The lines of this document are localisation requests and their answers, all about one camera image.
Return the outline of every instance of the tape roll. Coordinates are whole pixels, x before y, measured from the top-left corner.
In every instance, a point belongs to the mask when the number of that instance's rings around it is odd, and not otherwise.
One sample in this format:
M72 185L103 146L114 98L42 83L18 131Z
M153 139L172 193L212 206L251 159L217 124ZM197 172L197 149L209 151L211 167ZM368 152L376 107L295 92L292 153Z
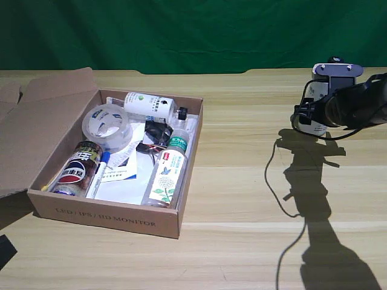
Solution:
M88 140L111 153L125 148L132 138L128 114L112 104L90 110L83 119L82 131Z

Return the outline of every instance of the wooden table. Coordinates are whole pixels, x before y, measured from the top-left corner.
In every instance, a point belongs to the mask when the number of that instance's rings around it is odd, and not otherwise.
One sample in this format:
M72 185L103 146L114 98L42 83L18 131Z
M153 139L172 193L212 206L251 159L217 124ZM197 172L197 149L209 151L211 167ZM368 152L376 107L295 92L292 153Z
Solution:
M0 85L51 73L0 71ZM387 289L387 124L327 144L290 130L310 69L95 76L102 88L204 98L181 237L40 219L25 195L11 196L0 200L0 234L18 253L0 289L275 289L278 268L279 289ZM265 183L274 145L268 183L286 211L310 217L285 254L304 218L285 215Z

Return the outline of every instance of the pepsi can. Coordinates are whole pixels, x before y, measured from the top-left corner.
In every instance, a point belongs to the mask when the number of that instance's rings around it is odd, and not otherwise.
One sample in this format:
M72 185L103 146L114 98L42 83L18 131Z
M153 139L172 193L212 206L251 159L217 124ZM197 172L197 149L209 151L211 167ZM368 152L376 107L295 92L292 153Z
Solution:
M102 157L94 142L78 143L52 192L85 197Z

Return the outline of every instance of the black bottle cap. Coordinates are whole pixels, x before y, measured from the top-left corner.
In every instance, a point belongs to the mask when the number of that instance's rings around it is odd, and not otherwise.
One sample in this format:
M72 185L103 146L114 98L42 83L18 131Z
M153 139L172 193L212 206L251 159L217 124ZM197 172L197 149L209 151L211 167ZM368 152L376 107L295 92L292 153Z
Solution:
M178 119L185 120L187 118L188 109L184 107L180 107L178 111Z

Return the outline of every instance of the open cardboard box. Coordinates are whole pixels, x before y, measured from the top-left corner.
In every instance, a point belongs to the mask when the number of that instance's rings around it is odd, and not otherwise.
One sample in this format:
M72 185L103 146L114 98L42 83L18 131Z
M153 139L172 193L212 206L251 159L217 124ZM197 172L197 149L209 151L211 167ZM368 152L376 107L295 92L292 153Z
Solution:
M19 86L4 87L0 95L0 198L27 189L42 218L178 238L203 120L201 98L158 94L198 115L175 210L40 191L85 139L81 124L86 113L107 97L123 100L126 94L97 88L90 68L32 80L19 103Z

